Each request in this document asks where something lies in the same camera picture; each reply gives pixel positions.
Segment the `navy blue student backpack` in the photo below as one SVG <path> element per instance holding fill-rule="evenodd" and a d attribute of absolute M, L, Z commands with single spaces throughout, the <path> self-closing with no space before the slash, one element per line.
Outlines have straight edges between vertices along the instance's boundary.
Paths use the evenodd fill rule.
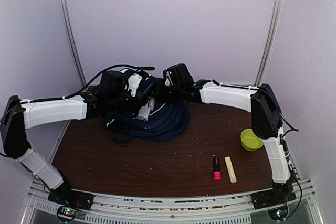
<path fill-rule="evenodd" d="M 175 104 L 168 104 L 152 97 L 152 89 L 163 79 L 154 77 L 144 70 L 124 68 L 120 71 L 108 71 L 102 75 L 100 87 L 106 94 L 116 97 L 128 91 L 128 79 L 137 73 L 142 81 L 136 94 L 147 96 L 147 104 L 137 115 L 130 111 L 118 112 L 112 105 L 99 116 L 99 122 L 115 133 L 123 134 L 124 138 L 114 137 L 116 143 L 129 143 L 138 138 L 154 142 L 170 142 L 179 137 L 186 129 L 190 113 L 184 100 L 179 99 Z"/>

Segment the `pink black highlighter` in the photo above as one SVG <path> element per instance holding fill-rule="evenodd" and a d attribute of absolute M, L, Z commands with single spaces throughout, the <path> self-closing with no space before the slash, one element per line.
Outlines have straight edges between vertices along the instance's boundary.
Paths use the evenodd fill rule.
<path fill-rule="evenodd" d="M 214 181 L 222 180 L 221 163 L 218 156 L 213 157 L 213 177 Z"/>

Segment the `yellow highlighter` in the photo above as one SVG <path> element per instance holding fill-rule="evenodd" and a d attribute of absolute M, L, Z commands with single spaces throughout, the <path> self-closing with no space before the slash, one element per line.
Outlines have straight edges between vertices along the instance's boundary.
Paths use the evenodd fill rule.
<path fill-rule="evenodd" d="M 227 171 L 228 171 L 230 182 L 232 184 L 236 183 L 237 182 L 237 178 L 236 178 L 236 175 L 235 175 L 235 171 L 234 171 L 234 168 L 233 168 L 233 164 L 232 164 L 231 158 L 229 156 L 226 156 L 224 158 L 224 161 L 225 161 L 225 164 L 226 164 L 226 167 L 227 167 Z"/>

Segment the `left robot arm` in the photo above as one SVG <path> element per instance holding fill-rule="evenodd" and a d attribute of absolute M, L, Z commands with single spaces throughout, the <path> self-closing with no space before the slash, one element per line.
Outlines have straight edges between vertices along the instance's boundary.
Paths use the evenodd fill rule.
<path fill-rule="evenodd" d="M 143 77 L 139 72 L 107 71 L 100 84 L 87 91 L 61 98 L 21 100 L 14 95 L 8 99 L 1 118 L 1 138 L 5 156 L 12 158 L 44 182 L 64 205 L 76 197 L 70 183 L 28 142 L 26 130 L 59 121 L 94 119 L 113 110 L 140 105 L 137 90 Z"/>

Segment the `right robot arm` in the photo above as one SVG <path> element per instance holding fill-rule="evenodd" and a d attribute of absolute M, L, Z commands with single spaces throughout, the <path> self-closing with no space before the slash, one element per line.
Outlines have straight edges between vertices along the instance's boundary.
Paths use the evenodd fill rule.
<path fill-rule="evenodd" d="M 155 84 L 153 95 L 169 103 L 183 99 L 249 112 L 252 131 L 263 142 L 271 166 L 272 190 L 269 199 L 279 204 L 289 196 L 293 175 L 283 127 L 286 120 L 270 85 L 240 86 L 216 80 L 194 81 L 186 64 L 179 63 L 164 70 L 163 80 Z"/>

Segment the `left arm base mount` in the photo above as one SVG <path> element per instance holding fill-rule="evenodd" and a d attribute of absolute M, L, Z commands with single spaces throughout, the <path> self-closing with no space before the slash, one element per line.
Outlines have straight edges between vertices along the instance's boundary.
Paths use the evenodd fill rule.
<path fill-rule="evenodd" d="M 89 211 L 93 204 L 94 195 L 80 191 L 73 191 L 69 199 L 49 193 L 48 200 L 59 204 L 56 217 L 63 223 L 74 221 L 77 217 L 83 217 L 85 210 Z"/>

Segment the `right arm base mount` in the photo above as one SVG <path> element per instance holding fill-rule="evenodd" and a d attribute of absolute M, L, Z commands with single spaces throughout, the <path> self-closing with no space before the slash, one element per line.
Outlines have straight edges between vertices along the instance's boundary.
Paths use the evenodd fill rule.
<path fill-rule="evenodd" d="M 266 209 L 268 217 L 272 221 L 285 221 L 289 217 L 288 202 L 296 199 L 295 193 L 285 195 L 274 189 L 260 191 L 251 194 L 254 209 Z"/>

